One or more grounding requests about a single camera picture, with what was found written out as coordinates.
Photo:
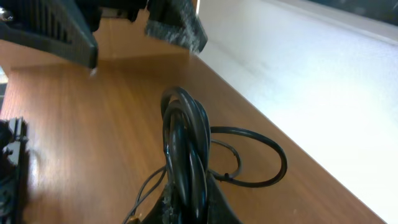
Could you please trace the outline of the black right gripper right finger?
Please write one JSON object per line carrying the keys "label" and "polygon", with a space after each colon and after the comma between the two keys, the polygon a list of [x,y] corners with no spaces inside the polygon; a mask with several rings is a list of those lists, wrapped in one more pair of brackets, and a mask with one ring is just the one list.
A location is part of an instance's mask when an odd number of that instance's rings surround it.
{"label": "black right gripper right finger", "polygon": [[208,211],[207,224],[242,224],[226,200],[212,174],[206,177]]}

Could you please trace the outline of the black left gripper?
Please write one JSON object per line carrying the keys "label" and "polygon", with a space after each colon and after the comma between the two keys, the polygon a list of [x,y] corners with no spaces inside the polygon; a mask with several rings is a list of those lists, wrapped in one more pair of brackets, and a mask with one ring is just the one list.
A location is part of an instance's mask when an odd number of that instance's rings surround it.
{"label": "black left gripper", "polygon": [[1,0],[12,16],[1,21],[1,39],[95,68],[98,44],[86,21],[134,22],[146,6],[146,35],[196,54],[205,48],[208,37],[191,0]]}

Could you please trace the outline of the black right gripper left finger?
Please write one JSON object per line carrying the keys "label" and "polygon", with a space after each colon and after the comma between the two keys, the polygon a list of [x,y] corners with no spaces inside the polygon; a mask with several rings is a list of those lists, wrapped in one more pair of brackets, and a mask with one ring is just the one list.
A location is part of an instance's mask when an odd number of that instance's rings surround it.
{"label": "black right gripper left finger", "polygon": [[152,210],[141,224],[180,224],[180,198],[172,184],[167,184]]}

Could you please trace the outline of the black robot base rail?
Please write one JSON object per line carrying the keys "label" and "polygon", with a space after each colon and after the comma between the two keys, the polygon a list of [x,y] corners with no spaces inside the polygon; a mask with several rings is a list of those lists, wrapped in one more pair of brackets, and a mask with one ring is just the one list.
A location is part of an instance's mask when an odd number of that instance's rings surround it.
{"label": "black robot base rail", "polygon": [[28,140],[27,123],[22,117],[1,120],[1,224],[20,220]]}

